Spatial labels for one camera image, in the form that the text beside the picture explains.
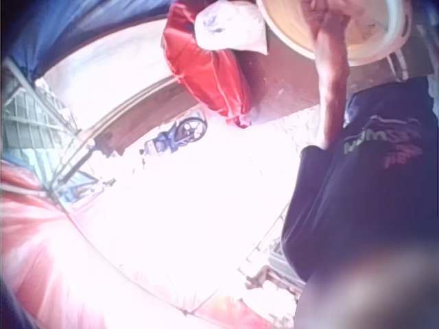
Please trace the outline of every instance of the red bag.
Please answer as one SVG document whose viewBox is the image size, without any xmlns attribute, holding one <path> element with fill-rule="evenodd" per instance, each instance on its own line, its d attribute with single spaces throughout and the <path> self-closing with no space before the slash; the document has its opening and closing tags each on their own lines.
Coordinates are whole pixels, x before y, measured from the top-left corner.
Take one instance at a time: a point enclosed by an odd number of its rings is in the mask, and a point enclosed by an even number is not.
<svg viewBox="0 0 439 329">
<path fill-rule="evenodd" d="M 203 0 L 175 2 L 163 32 L 165 57 L 178 81 L 200 102 L 227 118 L 228 123 L 248 127 L 251 92 L 231 50 L 199 48 L 193 24 L 208 5 Z"/>
</svg>

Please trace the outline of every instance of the motorbike wheel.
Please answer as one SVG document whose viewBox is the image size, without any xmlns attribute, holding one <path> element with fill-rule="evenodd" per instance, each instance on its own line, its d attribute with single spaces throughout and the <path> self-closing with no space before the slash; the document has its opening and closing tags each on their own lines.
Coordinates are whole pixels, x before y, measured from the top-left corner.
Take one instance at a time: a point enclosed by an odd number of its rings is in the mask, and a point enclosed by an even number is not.
<svg viewBox="0 0 439 329">
<path fill-rule="evenodd" d="M 187 143 L 199 141 L 207 131 L 207 122 L 200 118 L 187 118 L 178 123 L 176 143 L 185 146 Z"/>
</svg>

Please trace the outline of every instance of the motorcycle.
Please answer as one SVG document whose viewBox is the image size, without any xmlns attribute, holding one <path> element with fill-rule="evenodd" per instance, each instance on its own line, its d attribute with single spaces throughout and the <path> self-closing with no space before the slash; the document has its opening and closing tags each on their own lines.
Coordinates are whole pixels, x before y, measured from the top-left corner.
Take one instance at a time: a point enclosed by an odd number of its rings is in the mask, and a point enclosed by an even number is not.
<svg viewBox="0 0 439 329">
<path fill-rule="evenodd" d="M 199 141 L 207 131 L 207 122 L 198 117 L 189 117 L 175 122 L 171 129 L 160 132 L 156 138 L 147 141 L 143 149 L 139 150 L 141 156 L 162 156 L 170 150 L 171 154 L 180 147 Z"/>
</svg>

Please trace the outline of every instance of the blue canopy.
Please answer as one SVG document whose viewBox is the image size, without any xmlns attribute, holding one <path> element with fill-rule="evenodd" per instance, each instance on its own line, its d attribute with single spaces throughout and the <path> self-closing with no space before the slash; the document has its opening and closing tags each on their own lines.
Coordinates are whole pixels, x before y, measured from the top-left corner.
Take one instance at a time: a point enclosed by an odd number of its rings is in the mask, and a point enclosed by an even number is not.
<svg viewBox="0 0 439 329">
<path fill-rule="evenodd" d="M 166 14 L 173 0 L 35 0 L 8 50 L 29 81 L 111 31 Z"/>
</svg>

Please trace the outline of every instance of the man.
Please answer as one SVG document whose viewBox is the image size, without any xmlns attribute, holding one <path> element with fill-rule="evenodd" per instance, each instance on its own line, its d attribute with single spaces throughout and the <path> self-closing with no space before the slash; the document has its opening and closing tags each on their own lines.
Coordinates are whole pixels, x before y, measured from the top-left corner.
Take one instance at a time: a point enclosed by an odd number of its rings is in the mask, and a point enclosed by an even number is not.
<svg viewBox="0 0 439 329">
<path fill-rule="evenodd" d="M 362 91 L 346 106 L 350 18 L 326 0 L 301 6 L 316 55 L 320 129 L 318 145 L 301 154 L 282 246 L 306 282 L 371 250 L 438 241 L 438 119 L 425 77 Z"/>
</svg>

